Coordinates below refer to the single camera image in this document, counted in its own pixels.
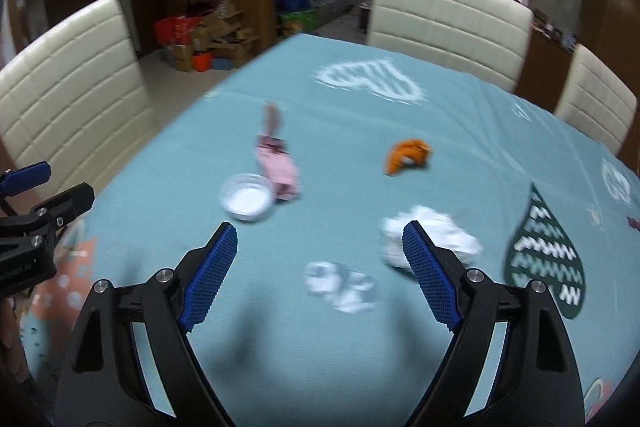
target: white tissue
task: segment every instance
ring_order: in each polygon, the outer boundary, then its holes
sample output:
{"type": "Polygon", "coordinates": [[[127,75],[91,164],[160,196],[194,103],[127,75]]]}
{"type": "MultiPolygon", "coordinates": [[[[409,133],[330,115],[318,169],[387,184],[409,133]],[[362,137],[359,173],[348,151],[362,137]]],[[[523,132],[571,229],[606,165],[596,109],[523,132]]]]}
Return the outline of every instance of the white tissue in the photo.
{"type": "Polygon", "coordinates": [[[400,212],[396,217],[383,221],[385,258],[391,266],[411,270],[409,261],[402,251],[402,230],[407,223],[414,220],[420,223],[436,247],[452,250],[463,264],[470,264],[482,253],[482,246],[478,240],[457,227],[449,216],[417,204],[409,213],[400,212]]]}

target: orange bucket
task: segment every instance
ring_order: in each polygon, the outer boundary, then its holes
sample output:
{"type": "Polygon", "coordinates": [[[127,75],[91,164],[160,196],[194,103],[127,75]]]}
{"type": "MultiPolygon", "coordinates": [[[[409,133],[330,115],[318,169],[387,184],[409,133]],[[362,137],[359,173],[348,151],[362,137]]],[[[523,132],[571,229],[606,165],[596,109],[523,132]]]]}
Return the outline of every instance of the orange bucket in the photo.
{"type": "Polygon", "coordinates": [[[191,64],[196,71],[202,73],[211,67],[211,54],[209,52],[191,57],[191,64]]]}

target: pile of boxes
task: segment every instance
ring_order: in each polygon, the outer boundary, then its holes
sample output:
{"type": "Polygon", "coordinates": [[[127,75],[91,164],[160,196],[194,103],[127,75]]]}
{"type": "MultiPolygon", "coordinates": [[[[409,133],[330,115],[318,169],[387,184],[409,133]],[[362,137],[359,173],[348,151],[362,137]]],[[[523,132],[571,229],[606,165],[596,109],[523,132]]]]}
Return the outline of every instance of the pile of boxes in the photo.
{"type": "Polygon", "coordinates": [[[191,18],[189,23],[181,24],[177,18],[172,48],[175,69],[193,71],[194,54],[211,54],[215,62],[223,64],[219,69],[239,68],[254,58],[258,37],[252,28],[243,25],[242,16],[233,3],[227,3],[224,12],[191,18]]]}

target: cream leather chair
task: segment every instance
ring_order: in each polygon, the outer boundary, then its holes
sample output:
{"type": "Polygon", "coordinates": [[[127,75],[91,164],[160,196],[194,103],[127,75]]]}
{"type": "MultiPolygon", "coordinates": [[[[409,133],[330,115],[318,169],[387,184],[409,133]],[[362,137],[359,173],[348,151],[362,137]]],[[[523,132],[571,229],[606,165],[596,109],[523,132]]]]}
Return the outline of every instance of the cream leather chair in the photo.
{"type": "Polygon", "coordinates": [[[80,182],[98,193],[156,133],[118,0],[97,0],[0,70],[0,138],[20,168],[42,160],[41,198],[80,182]]]}
{"type": "Polygon", "coordinates": [[[617,154],[637,107],[638,100],[622,80],[578,44],[556,107],[556,117],[617,154]]]}
{"type": "Polygon", "coordinates": [[[513,91],[533,13],[513,0],[373,0],[367,44],[513,91]]]}

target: white bowl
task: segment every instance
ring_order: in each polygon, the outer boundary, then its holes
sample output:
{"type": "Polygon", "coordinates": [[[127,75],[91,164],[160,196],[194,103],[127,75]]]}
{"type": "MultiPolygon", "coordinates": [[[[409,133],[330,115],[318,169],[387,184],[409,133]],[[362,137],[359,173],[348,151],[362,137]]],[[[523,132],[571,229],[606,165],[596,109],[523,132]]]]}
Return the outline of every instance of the white bowl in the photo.
{"type": "Polygon", "coordinates": [[[222,207],[240,221],[257,221],[275,201],[273,185],[258,174],[236,174],[220,189],[222,207]]]}

